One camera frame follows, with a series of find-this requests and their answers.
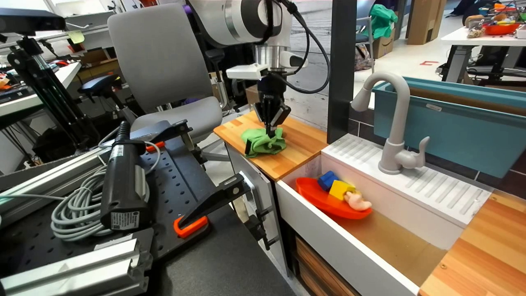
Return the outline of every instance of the pegboard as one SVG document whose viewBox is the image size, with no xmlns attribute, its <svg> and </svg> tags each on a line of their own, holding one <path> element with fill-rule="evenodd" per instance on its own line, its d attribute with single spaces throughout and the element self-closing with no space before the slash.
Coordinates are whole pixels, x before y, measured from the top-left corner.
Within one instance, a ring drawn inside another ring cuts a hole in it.
<svg viewBox="0 0 526 296">
<path fill-rule="evenodd" d="M 157 158 L 156 153 L 145 153 L 139 161 L 142 167 L 150 167 Z M 188 169 L 201 169 L 199 165 Z M 154 261 L 189 246 L 206 235 L 210 225 L 192 236 L 181 239 L 173 229 L 174 221 L 184 215 L 197 202 L 181 172 L 169 155 L 169 150 L 161 149 L 159 163 L 146 177 L 150 188 L 150 205 L 155 214 L 152 224 L 154 237 L 150 252 Z M 51 213 L 58 205 L 53 202 L 24 217 L 0 231 L 0 278 L 81 255 L 93 250 L 95 245 L 121 238 L 130 232 L 91 236 L 79 242 L 64 242 L 51 231 Z"/>
</svg>

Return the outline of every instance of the wooden countertop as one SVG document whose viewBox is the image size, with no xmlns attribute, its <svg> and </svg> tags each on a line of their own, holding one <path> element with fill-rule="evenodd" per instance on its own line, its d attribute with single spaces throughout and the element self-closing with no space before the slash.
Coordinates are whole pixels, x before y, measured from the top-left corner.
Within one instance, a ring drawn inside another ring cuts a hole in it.
<svg viewBox="0 0 526 296">
<path fill-rule="evenodd" d="M 290 116 L 279 127 L 283 128 L 287 148 L 276 155 L 258 155 L 248 160 L 274 181 L 313 159 L 327 146 L 327 133 Z M 261 129 L 256 112 L 252 111 L 214 129 L 214 132 L 239 153 L 245 154 L 241 134 L 247 129 Z"/>
<path fill-rule="evenodd" d="M 525 296 L 526 201 L 494 192 L 420 289 L 422 296 Z"/>
</svg>

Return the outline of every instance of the orange plastic bowl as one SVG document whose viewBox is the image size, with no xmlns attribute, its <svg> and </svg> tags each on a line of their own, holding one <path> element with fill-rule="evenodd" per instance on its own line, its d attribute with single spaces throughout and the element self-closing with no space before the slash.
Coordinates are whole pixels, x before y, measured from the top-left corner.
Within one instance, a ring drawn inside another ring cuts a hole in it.
<svg viewBox="0 0 526 296">
<path fill-rule="evenodd" d="M 503 25 L 483 25 L 482 27 L 485 29 L 484 33 L 486 35 L 508 35 L 512 34 L 517 30 L 517 28 L 521 24 L 510 24 L 508 26 Z"/>
<path fill-rule="evenodd" d="M 318 181 L 313 178 L 297 178 L 296 190 L 308 202 L 325 213 L 346 219 L 363 219 L 372 212 L 369 208 L 365 211 L 356 211 L 346 201 L 341 201 L 323 190 Z"/>
</svg>

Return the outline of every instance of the red tape mark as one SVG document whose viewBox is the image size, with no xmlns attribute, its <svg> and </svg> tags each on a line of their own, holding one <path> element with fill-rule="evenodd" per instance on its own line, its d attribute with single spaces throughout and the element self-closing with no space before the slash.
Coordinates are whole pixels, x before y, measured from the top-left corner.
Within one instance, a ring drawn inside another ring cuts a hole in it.
<svg viewBox="0 0 526 296">
<path fill-rule="evenodd" d="M 424 61 L 422 64 L 423 66 L 432 66 L 433 64 L 438 64 L 438 62 L 435 61 Z"/>
</svg>

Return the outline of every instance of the faucet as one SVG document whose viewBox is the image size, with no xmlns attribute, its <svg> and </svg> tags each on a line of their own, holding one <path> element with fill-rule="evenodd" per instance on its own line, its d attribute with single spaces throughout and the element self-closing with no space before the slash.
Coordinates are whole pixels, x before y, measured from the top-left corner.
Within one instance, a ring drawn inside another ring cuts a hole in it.
<svg viewBox="0 0 526 296">
<path fill-rule="evenodd" d="M 429 142 L 428 136 L 420 141 L 420 153 L 409 152 L 403 148 L 403 135 L 406 129 L 407 111 L 411 97 L 409 85 L 402 76 L 387 72 L 373 73 L 365 80 L 362 89 L 352 100 L 351 107 L 358 112 L 367 110 L 372 88 L 379 81 L 387 81 L 394 86 L 397 92 L 397 102 L 391 133 L 383 147 L 382 159 L 378 163 L 378 169 L 385 174 L 395 175 L 401 172 L 402 167 L 414 169 L 424 166 L 426 163 L 426 147 Z"/>
</svg>

